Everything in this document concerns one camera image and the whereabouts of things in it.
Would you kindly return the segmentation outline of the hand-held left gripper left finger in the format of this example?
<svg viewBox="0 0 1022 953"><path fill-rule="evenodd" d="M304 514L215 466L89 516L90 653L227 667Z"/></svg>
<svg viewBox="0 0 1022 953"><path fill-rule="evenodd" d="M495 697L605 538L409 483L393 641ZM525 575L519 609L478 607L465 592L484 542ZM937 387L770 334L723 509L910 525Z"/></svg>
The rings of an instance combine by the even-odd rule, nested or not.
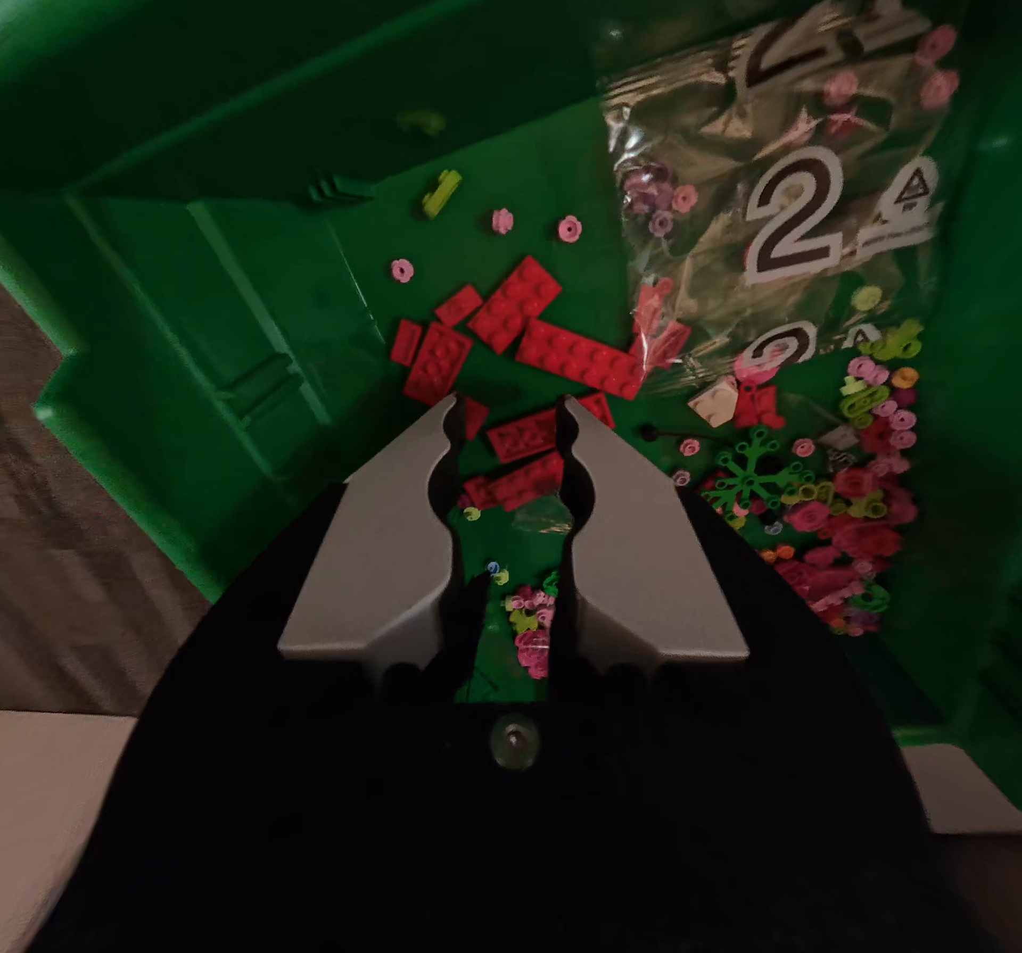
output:
<svg viewBox="0 0 1022 953"><path fill-rule="evenodd" d="M292 668L458 691L479 645L479 572L450 521L465 398L452 393L344 481L277 644Z"/></svg>

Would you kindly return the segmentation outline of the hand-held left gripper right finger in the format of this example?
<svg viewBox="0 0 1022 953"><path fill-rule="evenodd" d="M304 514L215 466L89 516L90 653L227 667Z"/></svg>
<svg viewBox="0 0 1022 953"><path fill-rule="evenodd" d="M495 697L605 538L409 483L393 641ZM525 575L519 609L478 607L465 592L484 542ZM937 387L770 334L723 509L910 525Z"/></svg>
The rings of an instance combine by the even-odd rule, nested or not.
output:
<svg viewBox="0 0 1022 953"><path fill-rule="evenodd" d="M563 460L562 599L551 684L620 667L653 686L738 686L749 648L670 477L586 409L555 406Z"/></svg>

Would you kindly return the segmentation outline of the red two-by-three lego plate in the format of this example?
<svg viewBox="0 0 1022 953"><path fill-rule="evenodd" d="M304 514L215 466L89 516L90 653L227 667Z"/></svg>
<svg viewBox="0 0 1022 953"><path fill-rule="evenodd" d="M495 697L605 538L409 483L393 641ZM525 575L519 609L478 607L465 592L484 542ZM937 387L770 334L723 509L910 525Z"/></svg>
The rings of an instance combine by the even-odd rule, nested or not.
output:
<svg viewBox="0 0 1022 953"><path fill-rule="evenodd" d="M509 465L555 449L556 432L556 410L549 408L496 425L485 436L499 463Z"/></svg>

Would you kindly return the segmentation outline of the pile of red lego plates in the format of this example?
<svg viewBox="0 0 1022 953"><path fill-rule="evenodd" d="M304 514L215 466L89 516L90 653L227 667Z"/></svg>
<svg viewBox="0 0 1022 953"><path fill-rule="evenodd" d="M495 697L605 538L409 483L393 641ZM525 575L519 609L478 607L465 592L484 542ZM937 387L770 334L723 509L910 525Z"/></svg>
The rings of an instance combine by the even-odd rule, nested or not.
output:
<svg viewBox="0 0 1022 953"><path fill-rule="evenodd" d="M498 357L516 345L517 362L587 387L582 407L614 428L608 396L636 398L643 383L640 368L625 351L544 321L543 313L561 292L560 283L535 257L527 256L487 298L466 285L433 310L429 324L401 319L390 359L408 370L402 394L433 407L454 391L475 341ZM490 409L470 397L464 401L465 438L471 441L490 429L484 426ZM464 512L492 508L514 512L557 491L563 477L563 460L556 449L500 466L504 473L464 481L459 501Z"/></svg>

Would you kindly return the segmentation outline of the green plastic bin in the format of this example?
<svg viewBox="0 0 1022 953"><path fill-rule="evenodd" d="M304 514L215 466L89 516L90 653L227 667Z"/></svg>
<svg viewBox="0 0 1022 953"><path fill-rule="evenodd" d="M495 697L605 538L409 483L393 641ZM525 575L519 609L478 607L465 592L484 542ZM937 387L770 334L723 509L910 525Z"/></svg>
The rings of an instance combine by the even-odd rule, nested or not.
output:
<svg viewBox="0 0 1022 953"><path fill-rule="evenodd" d="M2 0L2 281L63 355L38 417L218 596L422 409L401 319L530 255L562 287L543 320L628 352L604 89L819 1ZM961 42L936 291L886 327L923 324L918 516L880 630L843 645L901 741L950 740L1015 792L1020 0L969 0ZM427 220L444 169L462 183ZM842 344L781 372L782 439L837 425ZM486 428L589 391L516 348L475 341L457 379Z"/></svg>

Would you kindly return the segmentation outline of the small cluster of pink lego flowers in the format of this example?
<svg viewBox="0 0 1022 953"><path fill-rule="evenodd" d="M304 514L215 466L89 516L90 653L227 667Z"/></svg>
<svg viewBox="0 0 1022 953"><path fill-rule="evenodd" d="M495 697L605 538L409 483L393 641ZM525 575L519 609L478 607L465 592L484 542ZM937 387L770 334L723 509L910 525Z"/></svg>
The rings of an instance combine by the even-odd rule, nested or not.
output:
<svg viewBox="0 0 1022 953"><path fill-rule="evenodd" d="M552 570L538 585L522 584L503 600L518 665L535 681L549 677L559 585L560 572Z"/></svg>

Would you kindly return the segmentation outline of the green lego leaf piece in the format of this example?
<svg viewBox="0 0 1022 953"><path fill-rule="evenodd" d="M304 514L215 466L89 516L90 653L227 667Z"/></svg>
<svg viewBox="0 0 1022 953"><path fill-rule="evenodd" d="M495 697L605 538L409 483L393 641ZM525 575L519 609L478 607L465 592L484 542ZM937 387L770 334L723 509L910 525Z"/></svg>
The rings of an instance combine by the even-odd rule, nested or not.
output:
<svg viewBox="0 0 1022 953"><path fill-rule="evenodd" d="M704 482L699 494L729 523L752 512L760 502L766 512L780 512L803 499L815 474L802 459L783 455L777 435L765 426L752 428L732 449L718 453L715 477Z"/></svg>

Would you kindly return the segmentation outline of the white lego slope piece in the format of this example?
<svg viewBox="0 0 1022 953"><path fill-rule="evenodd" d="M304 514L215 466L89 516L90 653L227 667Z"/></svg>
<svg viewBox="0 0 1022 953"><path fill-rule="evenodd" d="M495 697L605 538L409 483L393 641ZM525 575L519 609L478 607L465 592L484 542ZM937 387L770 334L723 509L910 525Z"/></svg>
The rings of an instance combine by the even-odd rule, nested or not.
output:
<svg viewBox="0 0 1022 953"><path fill-rule="evenodd" d="M724 375L687 401L687 406L709 428L717 429L733 421L740 389L733 375Z"/></svg>

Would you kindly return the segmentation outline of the heap of small colourful lego pieces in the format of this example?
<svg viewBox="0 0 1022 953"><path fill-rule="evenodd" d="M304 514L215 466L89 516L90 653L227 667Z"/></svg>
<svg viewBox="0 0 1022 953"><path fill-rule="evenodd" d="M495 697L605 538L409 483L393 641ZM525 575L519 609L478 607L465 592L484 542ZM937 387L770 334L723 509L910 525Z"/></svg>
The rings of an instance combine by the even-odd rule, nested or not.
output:
<svg viewBox="0 0 1022 953"><path fill-rule="evenodd" d="M808 327L791 324L786 338L774 333L740 354L733 364L738 384L776 385L784 360L799 356L796 330ZM705 500L735 532L755 528L769 539L760 558L839 636L857 639L880 630L891 601L881 577L902 549L902 529L918 516L901 478L918 441L919 373L912 360L922 350L922 332L918 319L883 330L854 325L840 349L850 358L838 390L837 425L786 444L782 429L772 430L782 454L804 460L815 474L798 503L766 512L756 502L747 517L732 524ZM725 449L752 428L739 430L739 440ZM716 457L698 494L715 477Z"/></svg>

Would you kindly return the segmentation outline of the red lego pieces inside bag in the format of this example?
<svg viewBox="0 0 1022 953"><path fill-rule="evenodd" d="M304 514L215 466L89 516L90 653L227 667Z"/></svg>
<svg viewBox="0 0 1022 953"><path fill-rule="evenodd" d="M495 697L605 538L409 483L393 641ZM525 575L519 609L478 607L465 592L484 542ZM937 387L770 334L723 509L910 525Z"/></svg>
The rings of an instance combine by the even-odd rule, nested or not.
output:
<svg viewBox="0 0 1022 953"><path fill-rule="evenodd" d="M691 336L690 326L669 317L667 302L672 291L670 278L640 285L632 315L630 355L644 377L653 371L671 369Z"/></svg>

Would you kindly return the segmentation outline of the lime green lego piece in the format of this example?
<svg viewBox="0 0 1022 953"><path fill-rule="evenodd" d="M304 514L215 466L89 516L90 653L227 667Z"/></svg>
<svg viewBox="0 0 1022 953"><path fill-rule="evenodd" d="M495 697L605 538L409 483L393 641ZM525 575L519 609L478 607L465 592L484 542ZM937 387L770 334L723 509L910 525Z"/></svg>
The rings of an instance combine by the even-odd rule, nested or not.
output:
<svg viewBox="0 0 1022 953"><path fill-rule="evenodd" d="M444 169L421 199L421 213L427 220L436 219L444 207L452 199L462 183L461 173L456 169Z"/></svg>

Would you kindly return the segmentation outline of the purple lego flowers inside bag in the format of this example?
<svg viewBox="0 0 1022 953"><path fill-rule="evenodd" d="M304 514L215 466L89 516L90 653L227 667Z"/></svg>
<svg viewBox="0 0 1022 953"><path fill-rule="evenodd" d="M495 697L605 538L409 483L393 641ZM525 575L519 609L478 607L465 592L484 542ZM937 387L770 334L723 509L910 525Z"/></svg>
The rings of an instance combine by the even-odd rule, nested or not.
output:
<svg viewBox="0 0 1022 953"><path fill-rule="evenodd" d="M622 190L624 209L635 219L645 219L648 233L664 239L673 227L673 178L671 168L650 162L628 173Z"/></svg>

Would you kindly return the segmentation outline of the clear numbered plastic bag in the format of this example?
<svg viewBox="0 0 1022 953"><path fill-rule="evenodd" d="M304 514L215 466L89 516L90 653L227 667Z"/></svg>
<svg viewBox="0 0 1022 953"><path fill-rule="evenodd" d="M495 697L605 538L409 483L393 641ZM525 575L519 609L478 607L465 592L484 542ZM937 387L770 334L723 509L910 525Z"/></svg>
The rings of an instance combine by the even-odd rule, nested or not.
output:
<svg viewBox="0 0 1022 953"><path fill-rule="evenodd" d="M806 361L865 322L920 318L961 177L953 129L969 0L822 0L634 66L604 89L632 313L670 278L692 329L666 392L711 382L747 349L796 330ZM671 168L662 240L622 184Z"/></svg>

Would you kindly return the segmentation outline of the red lego bracket piece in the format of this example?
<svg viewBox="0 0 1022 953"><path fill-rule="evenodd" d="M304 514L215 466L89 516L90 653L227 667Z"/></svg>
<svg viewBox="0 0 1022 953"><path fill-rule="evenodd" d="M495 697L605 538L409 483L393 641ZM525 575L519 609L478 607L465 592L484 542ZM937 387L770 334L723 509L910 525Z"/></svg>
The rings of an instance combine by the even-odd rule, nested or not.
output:
<svg viewBox="0 0 1022 953"><path fill-rule="evenodd" d="M777 410L777 387L740 382L733 418L737 430L763 426L770 430L781 430L786 419Z"/></svg>

